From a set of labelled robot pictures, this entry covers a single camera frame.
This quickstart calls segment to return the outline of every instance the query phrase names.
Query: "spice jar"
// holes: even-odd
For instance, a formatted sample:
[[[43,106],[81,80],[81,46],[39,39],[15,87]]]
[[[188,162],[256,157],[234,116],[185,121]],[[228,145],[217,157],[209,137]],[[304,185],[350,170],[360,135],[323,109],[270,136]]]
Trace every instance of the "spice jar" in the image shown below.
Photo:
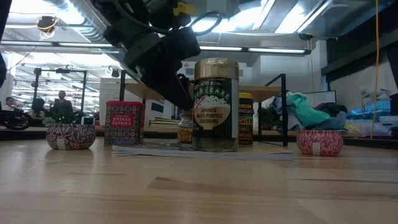
[[[239,145],[253,145],[253,95],[239,94]]]
[[[195,64],[193,148],[226,152],[238,148],[239,65],[227,58]]]
[[[192,110],[184,110],[181,114],[181,121],[178,124],[179,144],[192,144]]]

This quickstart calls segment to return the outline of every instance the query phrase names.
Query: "white label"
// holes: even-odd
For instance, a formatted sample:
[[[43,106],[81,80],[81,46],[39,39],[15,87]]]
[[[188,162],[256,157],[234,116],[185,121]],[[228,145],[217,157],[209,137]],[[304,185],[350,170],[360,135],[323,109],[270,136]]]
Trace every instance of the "white label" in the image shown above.
[[[63,139],[57,139],[57,145],[59,149],[66,150],[67,148],[65,147],[65,140]]]
[[[321,144],[319,142],[312,143],[312,154],[314,156],[320,156],[321,155]]]

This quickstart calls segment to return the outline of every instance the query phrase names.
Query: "clothing pile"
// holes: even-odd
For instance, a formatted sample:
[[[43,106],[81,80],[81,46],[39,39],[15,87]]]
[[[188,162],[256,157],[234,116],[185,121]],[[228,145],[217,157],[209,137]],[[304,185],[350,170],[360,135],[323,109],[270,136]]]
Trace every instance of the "clothing pile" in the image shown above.
[[[321,103],[312,108],[302,93],[286,94],[288,130],[322,129],[342,130],[346,122],[347,108],[336,103]],[[272,103],[262,109],[262,129],[282,132],[282,97],[276,96]]]

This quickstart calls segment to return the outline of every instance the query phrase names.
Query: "person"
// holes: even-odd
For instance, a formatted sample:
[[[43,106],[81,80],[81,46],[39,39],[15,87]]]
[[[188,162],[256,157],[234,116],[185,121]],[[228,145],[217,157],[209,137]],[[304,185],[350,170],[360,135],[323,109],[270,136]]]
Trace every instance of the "person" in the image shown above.
[[[61,90],[58,93],[59,99],[55,100],[51,112],[55,112],[62,115],[72,115],[73,113],[72,103],[65,99],[66,95],[67,94],[63,90]]]
[[[36,98],[33,100],[33,102],[32,102],[32,110],[33,110],[32,117],[42,118],[43,116],[45,116],[48,113],[48,111],[46,111],[44,109],[44,104],[45,104],[45,101],[41,98]]]
[[[15,99],[13,97],[6,98],[6,104],[1,108],[2,110],[14,111],[15,107]]]

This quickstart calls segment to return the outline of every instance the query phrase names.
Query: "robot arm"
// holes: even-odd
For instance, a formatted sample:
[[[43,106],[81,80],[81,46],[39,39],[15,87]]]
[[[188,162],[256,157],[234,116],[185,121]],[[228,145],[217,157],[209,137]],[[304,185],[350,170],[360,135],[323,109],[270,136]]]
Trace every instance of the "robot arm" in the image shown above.
[[[10,11],[11,0],[2,0],[0,7],[0,40],[2,37],[2,33],[4,32],[4,28],[6,27],[6,22],[8,18],[8,12]],[[7,74],[7,66],[4,62],[2,55],[0,54],[0,88],[6,79]]]
[[[220,24],[221,15],[216,11],[207,12],[186,27],[191,22],[190,16],[174,15],[180,0],[91,2],[111,24],[104,32],[105,39],[127,50],[124,62],[131,70],[140,71],[141,81],[174,105],[185,110],[192,108],[189,80],[183,75],[177,76],[176,72],[182,67],[181,60],[200,53],[196,36],[211,32]],[[194,23],[212,14],[218,15],[213,27],[203,32],[192,30]]]

